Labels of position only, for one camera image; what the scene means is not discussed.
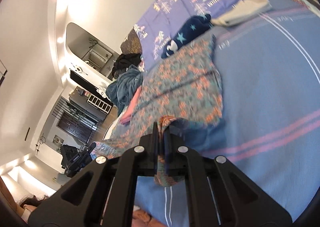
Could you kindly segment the floral teal orange garment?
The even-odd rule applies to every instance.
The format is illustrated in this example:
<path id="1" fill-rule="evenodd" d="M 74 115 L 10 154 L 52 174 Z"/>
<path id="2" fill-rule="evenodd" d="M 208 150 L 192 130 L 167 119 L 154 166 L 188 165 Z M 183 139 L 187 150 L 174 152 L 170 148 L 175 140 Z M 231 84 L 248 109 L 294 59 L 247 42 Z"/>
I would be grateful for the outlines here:
<path id="1" fill-rule="evenodd" d="M 190 131 L 216 128 L 222 121 L 222 80 L 213 52 L 216 38 L 205 33 L 157 64 L 146 77 L 127 125 L 117 124 L 110 139 L 98 141 L 91 157 L 121 156 L 152 133 L 167 128 L 187 138 Z"/>

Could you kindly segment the black clothes pile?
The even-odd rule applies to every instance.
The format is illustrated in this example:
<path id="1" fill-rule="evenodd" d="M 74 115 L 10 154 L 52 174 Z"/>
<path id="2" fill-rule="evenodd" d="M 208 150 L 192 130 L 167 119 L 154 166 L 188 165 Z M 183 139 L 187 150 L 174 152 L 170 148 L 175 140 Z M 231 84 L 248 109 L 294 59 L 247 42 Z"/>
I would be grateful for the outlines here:
<path id="1" fill-rule="evenodd" d="M 141 63 L 140 53 L 121 54 L 115 61 L 111 75 L 117 79 L 121 73 L 124 73 L 131 65 L 138 67 Z"/>

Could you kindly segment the white cube shelf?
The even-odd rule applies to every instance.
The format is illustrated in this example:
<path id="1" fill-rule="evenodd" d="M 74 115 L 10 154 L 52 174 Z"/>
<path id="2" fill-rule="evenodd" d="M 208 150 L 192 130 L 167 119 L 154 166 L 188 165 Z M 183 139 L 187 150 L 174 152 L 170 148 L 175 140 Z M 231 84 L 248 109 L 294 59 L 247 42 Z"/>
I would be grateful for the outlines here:
<path id="1" fill-rule="evenodd" d="M 99 98 L 97 98 L 92 94 L 88 97 L 87 102 L 106 114 L 108 114 L 112 109 L 112 105 L 104 102 L 103 100 L 100 100 Z"/>

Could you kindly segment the folded pink garment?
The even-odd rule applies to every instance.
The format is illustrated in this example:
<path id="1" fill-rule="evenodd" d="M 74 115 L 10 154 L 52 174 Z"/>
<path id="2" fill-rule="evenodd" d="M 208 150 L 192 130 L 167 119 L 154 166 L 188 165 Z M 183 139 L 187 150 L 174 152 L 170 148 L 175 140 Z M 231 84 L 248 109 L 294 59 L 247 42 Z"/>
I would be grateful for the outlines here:
<path id="1" fill-rule="evenodd" d="M 135 110 L 135 106 L 137 105 L 138 99 L 140 97 L 141 90 L 142 90 L 141 86 L 136 90 L 130 104 L 127 107 L 126 112 L 120 118 L 121 124 L 127 124 L 131 120 L 133 111 Z"/>

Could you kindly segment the blue striped blanket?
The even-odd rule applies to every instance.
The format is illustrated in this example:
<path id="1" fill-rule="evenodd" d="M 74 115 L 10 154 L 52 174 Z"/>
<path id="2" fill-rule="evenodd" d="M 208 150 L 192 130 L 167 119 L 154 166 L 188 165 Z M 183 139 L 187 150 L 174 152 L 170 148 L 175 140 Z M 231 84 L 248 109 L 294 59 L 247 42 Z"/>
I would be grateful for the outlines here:
<path id="1" fill-rule="evenodd" d="M 222 121 L 183 139 L 204 157 L 228 158 L 299 221 L 319 204 L 319 17 L 304 3 L 269 2 L 205 32 L 216 38 Z"/>

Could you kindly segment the teal fleece blanket pile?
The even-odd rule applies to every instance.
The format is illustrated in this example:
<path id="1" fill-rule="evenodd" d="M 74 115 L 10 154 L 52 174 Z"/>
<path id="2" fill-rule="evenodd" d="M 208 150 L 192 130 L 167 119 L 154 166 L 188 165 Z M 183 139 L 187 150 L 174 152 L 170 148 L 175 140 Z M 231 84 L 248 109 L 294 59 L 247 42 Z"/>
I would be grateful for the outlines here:
<path id="1" fill-rule="evenodd" d="M 136 90 L 143 83 L 143 73 L 134 65 L 129 66 L 128 70 L 120 74 L 116 81 L 112 82 L 106 89 L 107 98 L 116 106 L 117 115 L 120 115 L 127 107 Z"/>

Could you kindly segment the patterned brown pillow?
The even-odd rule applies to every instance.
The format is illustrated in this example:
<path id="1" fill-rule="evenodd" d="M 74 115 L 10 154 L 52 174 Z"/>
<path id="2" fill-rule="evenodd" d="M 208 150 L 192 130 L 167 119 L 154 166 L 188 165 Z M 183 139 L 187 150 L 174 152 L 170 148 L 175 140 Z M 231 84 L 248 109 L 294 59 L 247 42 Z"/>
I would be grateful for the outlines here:
<path id="1" fill-rule="evenodd" d="M 120 45 L 120 49 L 122 54 L 142 53 L 142 45 L 134 29 L 129 32 L 125 40 Z"/>

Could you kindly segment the navy star print garment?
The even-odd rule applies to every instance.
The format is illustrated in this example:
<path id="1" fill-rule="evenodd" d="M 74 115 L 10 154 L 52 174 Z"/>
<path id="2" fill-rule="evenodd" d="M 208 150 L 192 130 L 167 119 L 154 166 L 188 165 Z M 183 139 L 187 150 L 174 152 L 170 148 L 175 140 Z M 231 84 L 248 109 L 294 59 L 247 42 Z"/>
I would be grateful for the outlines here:
<path id="1" fill-rule="evenodd" d="M 164 46 L 161 58 L 166 59 L 170 57 L 181 47 L 186 46 L 188 43 L 208 31 L 212 27 L 210 20 L 210 14 L 191 16 L 187 19 L 173 38 Z"/>

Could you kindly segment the folded cream white garment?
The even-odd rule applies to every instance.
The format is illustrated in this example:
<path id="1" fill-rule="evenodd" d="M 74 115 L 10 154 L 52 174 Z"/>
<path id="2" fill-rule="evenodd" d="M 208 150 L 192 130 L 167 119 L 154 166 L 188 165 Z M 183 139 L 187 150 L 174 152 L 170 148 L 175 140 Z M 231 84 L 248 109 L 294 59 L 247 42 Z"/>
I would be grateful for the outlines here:
<path id="1" fill-rule="evenodd" d="M 232 10 L 218 18 L 212 18 L 210 22 L 212 25 L 231 27 L 271 9 L 269 0 L 240 0 Z"/>

